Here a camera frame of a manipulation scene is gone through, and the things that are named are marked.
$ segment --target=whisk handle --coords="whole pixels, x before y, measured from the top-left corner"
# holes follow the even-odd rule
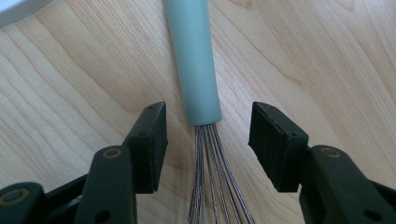
[[[165,0],[187,123],[221,120],[206,0]]]

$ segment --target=metal wire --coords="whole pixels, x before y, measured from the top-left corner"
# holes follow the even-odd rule
[[[209,206],[213,206],[211,215],[216,223],[254,223],[224,154],[216,124],[197,126],[195,133],[195,173],[188,223],[213,223],[205,211]],[[205,179],[209,180],[211,194],[208,204],[205,204]]]

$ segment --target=white object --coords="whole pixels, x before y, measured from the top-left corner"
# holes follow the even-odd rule
[[[18,21],[42,8],[51,0],[0,0],[0,26]]]

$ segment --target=wooden table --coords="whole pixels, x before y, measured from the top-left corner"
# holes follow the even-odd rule
[[[248,147],[251,104],[275,105],[310,146],[347,152],[396,188],[396,2],[211,0],[213,49],[233,172],[257,223],[304,223]],[[53,0],[0,28],[0,188],[51,190],[86,174],[141,110],[167,103],[160,190],[138,195],[140,223],[185,223],[193,128],[184,120],[163,1]]]

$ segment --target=screw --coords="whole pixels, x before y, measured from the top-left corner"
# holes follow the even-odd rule
[[[0,207],[20,203],[29,195],[29,189],[13,189],[0,197]]]
[[[139,137],[146,137],[146,135],[148,135],[146,132],[140,132],[139,133]]]
[[[320,150],[323,154],[332,158],[339,158],[341,154],[334,148],[324,147]]]
[[[121,150],[117,148],[111,148],[103,153],[103,157],[105,157],[106,159],[114,159],[118,157],[120,154],[121,154]]]

